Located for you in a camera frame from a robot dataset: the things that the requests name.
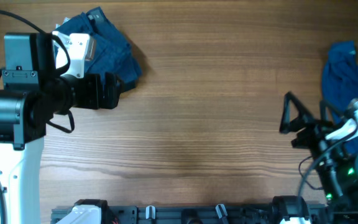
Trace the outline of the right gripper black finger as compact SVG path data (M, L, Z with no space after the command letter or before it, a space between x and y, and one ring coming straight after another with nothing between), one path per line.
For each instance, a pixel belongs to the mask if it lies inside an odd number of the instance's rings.
M279 132L281 134L296 133L313 123L313 115L307 107L292 92L287 92L283 99Z
M330 112L332 121L329 120L327 112ZM327 100L319 102L319 113L321 124L344 124L346 121L344 113Z

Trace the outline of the dark blue denim shorts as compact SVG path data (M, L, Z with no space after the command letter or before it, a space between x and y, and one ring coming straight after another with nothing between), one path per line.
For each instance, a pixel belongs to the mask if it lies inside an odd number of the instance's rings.
M65 35L89 34L96 41L94 58L85 62L86 73L101 75L106 83L105 73L113 73L124 82L124 91L136 87L142 75L141 67L132 54L132 45L105 16L100 7L82 12L55 29Z

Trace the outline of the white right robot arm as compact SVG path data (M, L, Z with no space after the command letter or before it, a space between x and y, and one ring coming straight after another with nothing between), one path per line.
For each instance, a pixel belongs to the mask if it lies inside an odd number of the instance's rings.
M292 147L309 150L313 161L301 173L295 196L274 198L275 223L358 223L358 153L349 154L344 147L358 137L358 98L344 111L326 100L319 106L320 117L315 118L292 92L284 96L279 131L295 133ZM312 171L327 201L316 215L302 197Z

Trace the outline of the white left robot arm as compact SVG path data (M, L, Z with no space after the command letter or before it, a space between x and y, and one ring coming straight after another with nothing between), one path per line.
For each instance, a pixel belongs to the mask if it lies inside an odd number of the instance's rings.
M0 223L39 223L40 159L46 127L73 107L113 109L123 81L86 73L96 40L88 34L9 33L0 69Z

